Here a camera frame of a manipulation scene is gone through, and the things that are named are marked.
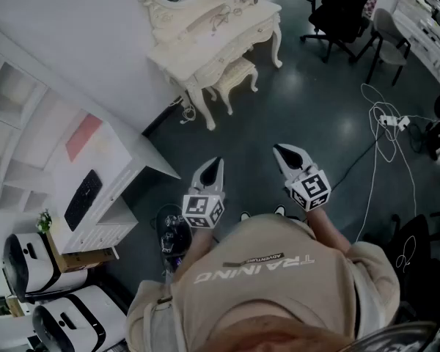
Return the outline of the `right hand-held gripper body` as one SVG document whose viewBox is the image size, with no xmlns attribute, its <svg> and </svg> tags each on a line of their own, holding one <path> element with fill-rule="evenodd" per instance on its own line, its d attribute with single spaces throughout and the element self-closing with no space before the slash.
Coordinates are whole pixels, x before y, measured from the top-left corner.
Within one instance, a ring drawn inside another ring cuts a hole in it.
<svg viewBox="0 0 440 352">
<path fill-rule="evenodd" d="M 311 165 L 293 179 L 285 181 L 290 198 L 305 212 L 326 204 L 331 194 L 331 186 L 322 169 Z"/>
</svg>

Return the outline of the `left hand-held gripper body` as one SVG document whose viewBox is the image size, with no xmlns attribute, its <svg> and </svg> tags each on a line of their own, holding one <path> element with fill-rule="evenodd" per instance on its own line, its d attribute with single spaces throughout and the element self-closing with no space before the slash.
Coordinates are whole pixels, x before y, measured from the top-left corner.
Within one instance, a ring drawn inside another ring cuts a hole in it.
<svg viewBox="0 0 440 352">
<path fill-rule="evenodd" d="M 182 216 L 189 227 L 212 230 L 225 212 L 224 193 L 194 189 L 183 196 Z"/>
</svg>

